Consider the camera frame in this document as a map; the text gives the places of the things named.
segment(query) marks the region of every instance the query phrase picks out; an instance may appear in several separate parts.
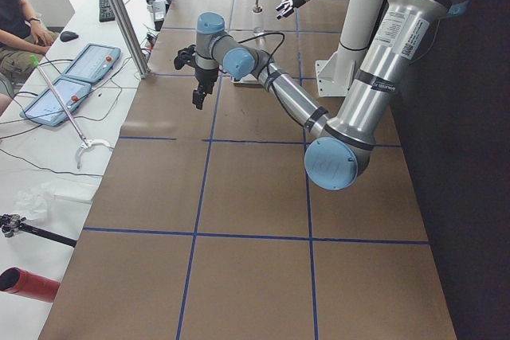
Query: white table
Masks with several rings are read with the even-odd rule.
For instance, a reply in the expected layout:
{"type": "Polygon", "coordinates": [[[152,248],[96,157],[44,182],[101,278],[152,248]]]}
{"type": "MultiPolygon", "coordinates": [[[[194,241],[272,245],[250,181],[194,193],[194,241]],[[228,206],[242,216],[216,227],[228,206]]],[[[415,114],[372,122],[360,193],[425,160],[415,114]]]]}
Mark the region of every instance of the white table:
{"type": "MultiPolygon", "coordinates": [[[[145,38],[147,27],[154,28],[145,0],[129,0],[126,7],[137,38],[141,42],[145,38]]],[[[95,42],[121,48],[120,59],[112,72],[120,68],[130,53],[117,23],[114,21],[99,23],[98,12],[98,0],[88,0],[65,27],[65,30],[77,32],[80,37],[66,43],[56,41],[47,57],[50,60],[72,59],[87,43],[95,42]]],[[[60,70],[63,70],[66,65],[67,63],[56,64],[60,70]]],[[[50,78],[58,75],[51,65],[45,65],[44,68],[50,78]]],[[[115,77],[115,81],[122,88],[122,92],[109,115],[100,122],[77,119],[77,123],[88,139],[106,139],[113,146],[116,144],[120,126],[125,120],[139,83],[139,75],[132,60],[115,77]]],[[[45,82],[41,75],[34,71],[22,91],[39,93],[44,88],[45,82]]],[[[103,117],[119,92],[120,90],[113,83],[106,83],[102,89],[91,94],[83,102],[75,112],[75,116],[84,115],[94,119],[103,117]]],[[[32,99],[32,96],[28,95],[19,95],[16,98],[23,106],[32,99]]],[[[19,112],[20,107],[16,103],[11,103],[0,118],[0,123],[20,119],[19,112]]],[[[25,131],[34,126],[34,123],[30,121],[2,124],[0,137],[25,131]]],[[[86,150],[82,154],[82,168],[78,170],[75,153],[79,145],[80,139],[76,131],[69,122],[66,122],[57,128],[39,127],[24,135],[4,139],[0,143],[0,148],[53,170],[102,175],[112,152],[102,146],[86,150]]],[[[19,190],[30,191],[32,188],[40,188],[45,182],[65,182],[69,188],[80,187],[83,184],[97,187],[100,180],[100,177],[54,174],[38,170],[20,159],[0,153],[0,186],[2,187],[0,214],[12,213],[19,190]]],[[[45,220],[26,223],[77,239],[91,205],[83,201],[69,201],[58,197],[49,199],[48,202],[49,213],[45,220]]],[[[12,238],[0,237],[0,272],[7,268],[18,267],[60,281],[72,253],[73,248],[69,246],[28,233],[18,233],[12,238]]],[[[51,303],[0,293],[2,338],[17,340],[37,338],[50,308],[51,303]]]]}

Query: khaki pants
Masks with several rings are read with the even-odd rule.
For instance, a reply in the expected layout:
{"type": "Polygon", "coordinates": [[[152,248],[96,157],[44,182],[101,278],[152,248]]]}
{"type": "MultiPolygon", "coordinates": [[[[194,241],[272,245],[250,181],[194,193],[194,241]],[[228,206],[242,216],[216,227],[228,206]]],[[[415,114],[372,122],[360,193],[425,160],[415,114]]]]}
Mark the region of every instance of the khaki pants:
{"type": "MultiPolygon", "coordinates": [[[[49,34],[54,40],[58,37],[58,33],[49,32],[49,34]]],[[[25,40],[34,44],[32,36],[26,37],[25,40]]],[[[7,46],[0,47],[0,72],[14,84],[24,83],[34,70],[32,60],[30,60],[32,55],[38,61],[42,59],[42,55],[37,55],[36,53],[20,51],[7,46]]]]}

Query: black shirt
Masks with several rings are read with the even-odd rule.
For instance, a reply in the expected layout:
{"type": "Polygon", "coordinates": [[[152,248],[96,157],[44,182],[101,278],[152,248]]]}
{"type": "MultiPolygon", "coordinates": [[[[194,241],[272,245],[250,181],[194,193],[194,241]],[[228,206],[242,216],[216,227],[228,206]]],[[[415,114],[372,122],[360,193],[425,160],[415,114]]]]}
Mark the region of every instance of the black shirt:
{"type": "Polygon", "coordinates": [[[0,29],[24,39],[30,35],[30,27],[25,23],[19,1],[0,0],[0,29]]]}

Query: black tripod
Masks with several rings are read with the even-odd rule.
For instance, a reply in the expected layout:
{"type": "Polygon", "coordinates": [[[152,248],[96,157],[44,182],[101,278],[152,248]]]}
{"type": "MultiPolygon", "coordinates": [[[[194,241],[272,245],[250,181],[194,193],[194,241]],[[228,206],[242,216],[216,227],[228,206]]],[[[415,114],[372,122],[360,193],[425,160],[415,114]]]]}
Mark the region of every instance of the black tripod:
{"type": "Polygon", "coordinates": [[[62,235],[58,235],[55,233],[51,233],[50,231],[46,231],[43,229],[38,229],[37,227],[33,227],[31,225],[27,225],[23,223],[26,218],[21,218],[19,215],[9,215],[4,214],[0,217],[0,227],[2,228],[2,233],[6,238],[11,238],[18,231],[24,231],[25,233],[30,233],[37,236],[42,236],[43,238],[54,240],[56,242],[67,244],[68,246],[74,247],[77,245],[76,241],[71,238],[67,238],[62,235]]]}

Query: tablet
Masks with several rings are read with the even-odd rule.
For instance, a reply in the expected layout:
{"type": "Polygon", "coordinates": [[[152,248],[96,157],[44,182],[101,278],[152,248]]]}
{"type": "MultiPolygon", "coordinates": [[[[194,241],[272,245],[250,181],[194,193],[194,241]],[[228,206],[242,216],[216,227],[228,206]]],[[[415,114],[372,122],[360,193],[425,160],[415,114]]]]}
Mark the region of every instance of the tablet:
{"type": "Polygon", "coordinates": [[[88,43],[63,71],[62,76],[94,85],[112,69],[119,57],[119,48],[88,43]]]}
{"type": "MultiPolygon", "coordinates": [[[[53,86],[61,95],[71,113],[81,105],[91,89],[89,83],[62,76],[55,79],[53,86]]],[[[42,123],[49,127],[55,127],[67,119],[62,106],[49,88],[42,91],[35,100],[23,108],[19,115],[24,119],[30,119],[35,123],[42,123]]]]}

